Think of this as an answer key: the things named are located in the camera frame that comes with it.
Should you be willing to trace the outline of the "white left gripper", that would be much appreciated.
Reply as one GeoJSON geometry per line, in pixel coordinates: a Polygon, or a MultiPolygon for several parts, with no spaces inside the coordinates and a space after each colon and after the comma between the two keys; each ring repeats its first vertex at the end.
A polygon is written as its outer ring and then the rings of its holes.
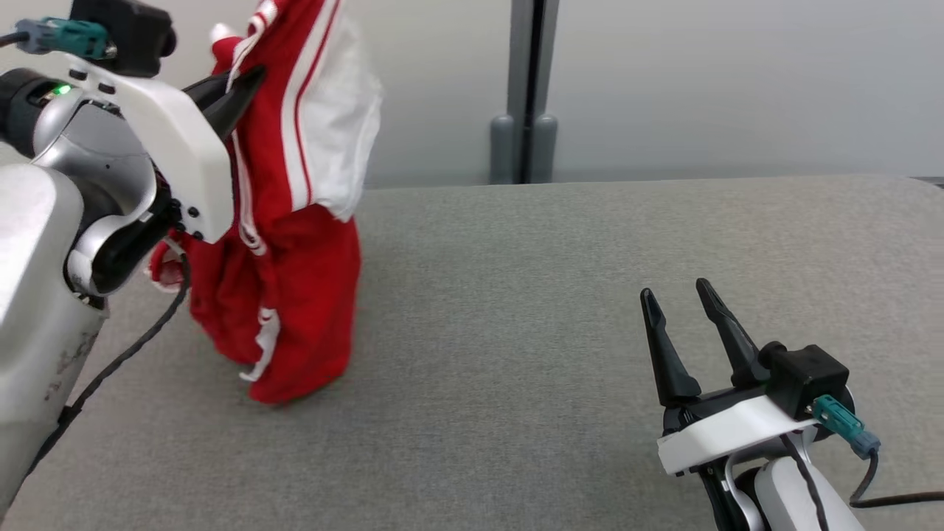
{"type": "Polygon", "coordinates": [[[210,75],[182,91],[160,80],[126,77],[71,58],[85,91],[118,105],[180,202],[186,233],[215,243],[232,228],[232,166],[225,144],[266,79],[265,66],[210,75]]]}

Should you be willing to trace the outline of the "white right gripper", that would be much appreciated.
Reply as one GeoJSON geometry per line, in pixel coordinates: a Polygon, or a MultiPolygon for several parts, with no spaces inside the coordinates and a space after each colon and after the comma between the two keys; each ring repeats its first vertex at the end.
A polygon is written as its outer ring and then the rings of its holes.
{"type": "Polygon", "coordinates": [[[759,361],[759,349],[728,309],[712,283],[695,280],[695,289],[708,319],[715,324],[735,389],[701,396],[667,333],[667,320],[651,289],[640,292],[644,329],[656,384],[664,411],[664,434],[657,440],[658,457],[668,475],[686,473],[721,457],[761,446],[790,431],[805,431],[817,421],[809,414],[798,420],[766,396],[770,372],[759,361]]]}

